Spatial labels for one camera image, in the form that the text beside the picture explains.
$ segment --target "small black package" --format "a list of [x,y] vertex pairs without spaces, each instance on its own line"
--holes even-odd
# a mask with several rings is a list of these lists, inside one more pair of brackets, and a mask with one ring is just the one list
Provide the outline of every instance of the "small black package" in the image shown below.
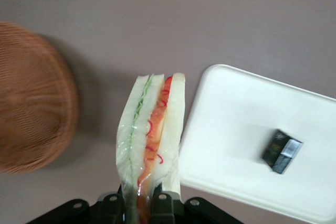
[[281,130],[276,130],[262,158],[274,172],[282,174],[301,145],[301,141],[292,138]]

